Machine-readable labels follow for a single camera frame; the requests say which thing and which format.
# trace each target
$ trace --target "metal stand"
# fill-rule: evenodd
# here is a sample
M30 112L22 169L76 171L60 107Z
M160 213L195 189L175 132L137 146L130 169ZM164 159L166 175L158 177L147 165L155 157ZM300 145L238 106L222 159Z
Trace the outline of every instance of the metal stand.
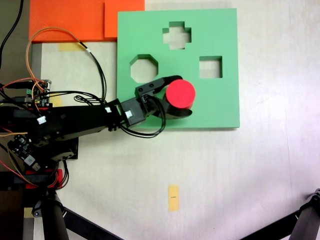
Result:
M42 217L45 240L69 240L67 229L87 240L123 240L88 219L63 207L56 191L48 189L32 210Z
M252 233L242 240L316 240L320 226L320 188L298 211Z

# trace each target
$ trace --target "orange foam board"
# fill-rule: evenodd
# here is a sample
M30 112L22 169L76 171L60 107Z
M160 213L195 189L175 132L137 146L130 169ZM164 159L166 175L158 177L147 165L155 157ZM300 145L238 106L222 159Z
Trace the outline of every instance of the orange foam board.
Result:
M29 38L42 28L60 27L84 42L104 41L104 25L105 0L30 0ZM32 42L74 41L67 33L54 30L41 32Z
M145 0L105 0L104 38L116 41L118 37L118 12L144 11Z

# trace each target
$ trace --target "white table surface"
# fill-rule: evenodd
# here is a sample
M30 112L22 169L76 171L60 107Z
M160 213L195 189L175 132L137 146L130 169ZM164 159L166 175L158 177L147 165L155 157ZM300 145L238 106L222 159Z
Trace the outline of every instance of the white table surface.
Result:
M320 2L146 0L147 11L206 8L237 8L240 128L153 139L105 130L81 137L79 159L68 162L62 203L125 240L237 240L320 187ZM117 44L88 46L112 100ZM85 52L43 44L41 77L52 90L100 95ZM169 185L179 185L179 211L168 211ZM34 239L43 239L41 227L38 218Z

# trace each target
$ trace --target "yellow tape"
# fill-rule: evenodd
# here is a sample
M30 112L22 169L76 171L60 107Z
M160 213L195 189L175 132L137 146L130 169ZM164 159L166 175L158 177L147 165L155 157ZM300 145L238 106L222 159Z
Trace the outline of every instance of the yellow tape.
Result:
M34 216L32 215L32 207L25 207L24 208L24 218L25 219L34 218Z
M58 50L59 52L79 52L86 49L79 42L62 42L58 43Z
M169 185L168 188L169 212L179 210L179 186Z
M53 105L54 108L64 106L64 103L62 102L61 96L54 96L54 97L50 98L50 103Z

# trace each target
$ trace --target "robotic arm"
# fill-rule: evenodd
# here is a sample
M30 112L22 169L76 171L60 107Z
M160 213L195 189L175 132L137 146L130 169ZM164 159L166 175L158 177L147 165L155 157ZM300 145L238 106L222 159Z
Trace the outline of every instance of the robotic arm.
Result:
M42 116L16 107L1 107L0 111L6 117L0 120L0 126L14 125L16 131L27 132L26 136L17 135L8 143L8 148L38 171L50 167L53 161L77 158L78 137L107 128L110 132L122 129L133 136L152 138L162 132L167 119L190 116L190 109L177 108L156 97L163 88L179 79L182 77L178 75L159 78L137 87L135 97L129 100L120 102L116 99L99 105L52 107L46 96L58 92L39 93L43 95ZM162 119L160 130L139 133L130 129L144 123L151 115Z

